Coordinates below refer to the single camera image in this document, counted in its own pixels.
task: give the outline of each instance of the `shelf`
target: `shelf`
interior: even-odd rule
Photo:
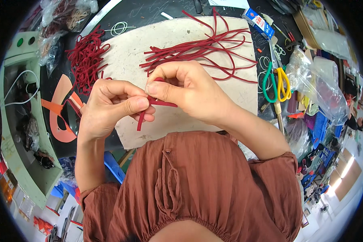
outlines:
[[[41,166],[33,157],[33,153],[30,151],[26,152],[23,144],[16,139],[16,136],[19,133],[16,130],[19,118],[16,116],[15,104],[4,107],[3,100],[7,90],[14,81],[13,76],[8,78],[6,74],[9,75],[8,73],[10,73],[10,71],[18,70],[20,68],[32,70],[38,77],[40,76],[40,67],[35,52],[23,53],[7,58],[0,69],[0,102],[3,129],[1,150],[5,163],[17,179],[19,187],[37,206],[43,208],[51,190],[61,177],[63,170],[55,155],[49,139],[49,133],[46,129],[40,100],[40,91],[38,91],[37,95],[30,100],[31,113],[38,124],[39,149],[53,157],[55,167],[46,169]],[[26,75],[25,80],[27,83],[35,82],[35,77],[31,73],[26,73],[24,75]]]

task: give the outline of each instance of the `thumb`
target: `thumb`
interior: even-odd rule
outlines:
[[[149,108],[149,100],[143,96],[134,96],[128,98],[122,103],[115,104],[113,113],[117,116],[118,120],[125,116],[129,116]]]
[[[154,81],[148,83],[145,87],[145,92],[148,95],[177,105],[183,99],[185,91],[184,88],[171,85],[167,82]]]

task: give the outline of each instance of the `glue box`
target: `glue box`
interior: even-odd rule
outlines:
[[[245,9],[242,18],[246,19],[249,25],[253,26],[266,40],[274,35],[274,29],[253,9]]]

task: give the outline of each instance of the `brown blouse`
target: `brown blouse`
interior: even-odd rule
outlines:
[[[169,133],[137,149],[121,187],[81,194],[84,241],[146,242],[182,220],[224,242],[293,241],[302,219],[296,171],[291,152],[247,162],[226,136]]]

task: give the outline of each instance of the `black workbench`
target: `black workbench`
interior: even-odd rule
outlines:
[[[102,9],[102,7],[107,3],[108,1],[99,1],[99,9]],[[281,15],[279,12],[277,12],[268,2],[268,0],[249,0],[250,7],[255,10],[257,13],[265,13],[272,17],[274,20],[274,23],[284,30],[283,24],[285,23],[286,26],[291,30],[292,34],[294,35],[296,40],[301,40],[302,36],[301,33],[292,17],[292,15]],[[201,0],[202,7],[203,7],[203,13],[206,16],[212,16],[213,14],[213,7],[208,4],[207,0]],[[230,8],[230,7],[216,7],[219,14],[222,16],[229,16],[229,17],[241,17],[243,13],[243,9],[240,8]],[[163,16],[160,15],[161,12],[166,12],[170,16],[174,18],[181,18],[185,17],[185,15],[182,13],[182,10],[185,10],[189,14],[193,16],[202,16],[201,14],[197,14],[195,11],[194,2],[191,0],[156,0],[156,1],[146,1],[146,0],[122,0],[120,3],[118,3],[110,12],[106,14],[106,16],[103,17],[103,19],[99,22],[101,25],[101,29],[111,29],[111,27],[120,21],[125,21],[128,23],[129,26],[136,26],[136,27],[142,27],[146,26],[148,24],[153,24],[156,22],[161,22],[166,20]],[[259,40],[263,39],[263,37],[255,31],[253,27],[250,27],[252,31],[252,39],[253,39],[253,45],[255,49],[255,56],[256,60],[259,60],[261,56],[268,56],[270,58],[270,49],[269,44],[267,41],[263,41],[261,43]],[[282,36],[282,34],[276,31],[275,36],[278,38],[278,45],[284,48],[284,41],[285,38]],[[64,43],[65,49],[73,49],[75,46],[75,40],[77,39],[77,36],[79,33],[68,33],[66,36],[62,38],[62,42]],[[107,31],[105,35],[102,37],[103,41],[106,41],[110,38],[112,38],[110,32]],[[281,56],[281,62],[282,64],[287,64],[289,62],[290,52],[286,51],[285,56]],[[261,69],[261,66],[257,64],[257,73],[263,71]],[[62,56],[62,59],[60,60],[58,66],[53,71],[50,78],[47,78],[46,70],[45,68],[42,68],[41,70],[41,97],[45,100],[50,101],[53,96],[53,92],[58,84],[58,81],[62,74],[67,75],[71,82],[74,83],[74,78],[70,70],[70,62],[67,60],[66,55]],[[88,97],[85,95],[79,95],[83,102],[87,102]],[[276,115],[274,113],[274,107],[273,105],[270,105],[264,113],[261,113],[259,110],[264,102],[265,98],[263,94],[258,94],[258,116],[265,120],[271,120],[276,118]],[[283,115],[286,116],[288,113],[286,112],[288,101],[285,101],[281,103]],[[48,131],[50,131],[49,127],[49,110],[43,109],[46,127]],[[58,124],[60,127],[64,128],[64,123],[59,122]],[[56,140],[53,135],[50,135],[51,142],[53,144],[54,150],[56,152],[57,157],[68,157],[73,156],[76,153],[77,148],[77,140],[73,140],[70,143],[61,143],[58,140]],[[105,142],[105,149],[106,150],[113,150],[113,149],[120,149],[122,148],[122,145],[120,143],[120,140],[118,138],[118,135],[115,130],[113,130],[112,134],[106,139]]]

